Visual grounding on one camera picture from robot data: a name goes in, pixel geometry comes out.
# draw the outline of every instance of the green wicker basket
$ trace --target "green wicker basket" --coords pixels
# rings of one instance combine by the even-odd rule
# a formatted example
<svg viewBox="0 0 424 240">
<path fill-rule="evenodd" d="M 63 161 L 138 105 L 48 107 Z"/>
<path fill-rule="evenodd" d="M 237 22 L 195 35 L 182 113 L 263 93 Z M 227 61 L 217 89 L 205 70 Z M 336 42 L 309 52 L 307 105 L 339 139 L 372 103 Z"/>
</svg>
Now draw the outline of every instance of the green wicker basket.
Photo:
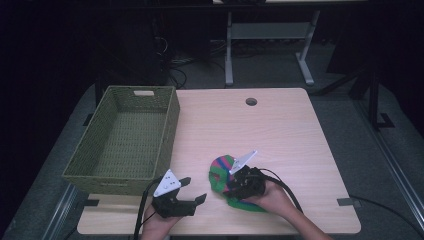
<svg viewBox="0 0 424 240">
<path fill-rule="evenodd" d="M 88 193 L 142 195 L 169 169 L 179 113 L 174 87 L 108 87 L 63 177 Z"/>
</svg>

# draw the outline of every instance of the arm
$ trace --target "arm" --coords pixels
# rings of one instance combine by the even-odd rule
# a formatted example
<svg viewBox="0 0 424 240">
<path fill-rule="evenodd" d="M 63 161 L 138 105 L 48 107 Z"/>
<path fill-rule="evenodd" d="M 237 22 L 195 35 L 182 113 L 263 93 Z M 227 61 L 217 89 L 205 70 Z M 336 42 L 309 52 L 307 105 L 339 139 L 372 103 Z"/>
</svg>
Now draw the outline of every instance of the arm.
<svg viewBox="0 0 424 240">
<path fill-rule="evenodd" d="M 311 220 L 301 213 L 292 204 L 286 192 L 277 184 L 266 181 L 266 189 L 263 196 L 254 196 L 246 199 L 270 213 L 277 214 L 286 219 L 300 235 L 306 240 L 331 239 Z"/>
<path fill-rule="evenodd" d="M 155 209 L 150 205 L 144 212 L 144 219 L 147 219 L 154 212 Z M 171 230 L 180 219 L 182 219 L 182 217 L 162 218 L 159 214 L 155 213 L 143 224 L 140 240 L 163 240 L 168 235 L 169 230 Z"/>
</svg>

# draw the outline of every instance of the green fabric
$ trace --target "green fabric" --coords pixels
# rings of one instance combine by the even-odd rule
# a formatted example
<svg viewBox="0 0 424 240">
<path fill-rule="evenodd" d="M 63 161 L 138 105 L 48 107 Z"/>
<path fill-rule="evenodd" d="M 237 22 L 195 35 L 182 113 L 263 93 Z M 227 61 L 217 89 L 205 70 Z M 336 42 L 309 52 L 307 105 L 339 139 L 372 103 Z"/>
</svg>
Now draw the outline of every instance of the green fabric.
<svg viewBox="0 0 424 240">
<path fill-rule="evenodd" d="M 227 181 L 233 178 L 228 172 L 229 169 L 226 169 L 222 166 L 222 162 L 225 162 L 227 166 L 232 166 L 234 163 L 234 158 L 229 155 L 225 155 L 215 159 L 212 162 L 209 169 L 209 182 L 211 184 L 212 190 L 223 196 L 226 199 L 227 204 L 231 207 L 251 212 L 265 212 L 265 210 L 258 205 L 240 201 L 237 198 L 229 198 L 223 194 L 223 192 L 228 191 Z"/>
</svg>

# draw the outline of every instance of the desk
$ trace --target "desk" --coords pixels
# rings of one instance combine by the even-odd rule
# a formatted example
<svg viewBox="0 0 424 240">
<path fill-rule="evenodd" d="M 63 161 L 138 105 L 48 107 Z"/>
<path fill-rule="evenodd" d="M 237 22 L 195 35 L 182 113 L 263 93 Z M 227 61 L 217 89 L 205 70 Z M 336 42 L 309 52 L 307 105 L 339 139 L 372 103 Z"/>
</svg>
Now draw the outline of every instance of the desk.
<svg viewBox="0 0 424 240">
<path fill-rule="evenodd" d="M 177 95 L 181 112 L 171 169 L 178 178 L 192 178 L 178 198 L 208 196 L 194 216 L 174 226 L 171 235 L 297 233 L 277 216 L 231 208 L 211 190 L 208 172 L 215 158 L 225 154 L 238 157 L 253 149 L 258 153 L 248 165 L 279 175 L 306 216 L 323 231 L 360 231 L 353 206 L 338 205 L 337 199 L 348 198 L 348 193 L 303 89 L 179 90 Z M 248 98 L 255 98 L 257 104 L 247 105 Z M 78 232 L 131 235 L 140 198 L 91 194 L 89 199 L 98 199 L 99 204 L 85 207 Z"/>
</svg>

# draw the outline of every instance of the table hole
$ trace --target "table hole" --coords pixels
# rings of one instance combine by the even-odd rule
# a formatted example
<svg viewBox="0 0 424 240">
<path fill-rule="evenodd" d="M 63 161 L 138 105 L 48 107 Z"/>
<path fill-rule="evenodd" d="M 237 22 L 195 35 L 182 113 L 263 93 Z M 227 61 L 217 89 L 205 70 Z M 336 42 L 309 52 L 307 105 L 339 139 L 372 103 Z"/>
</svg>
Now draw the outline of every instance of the table hole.
<svg viewBox="0 0 424 240">
<path fill-rule="evenodd" d="M 246 104 L 249 106 L 255 106 L 256 104 L 258 104 L 258 100 L 256 100 L 255 98 L 248 98 L 246 99 Z"/>
</svg>

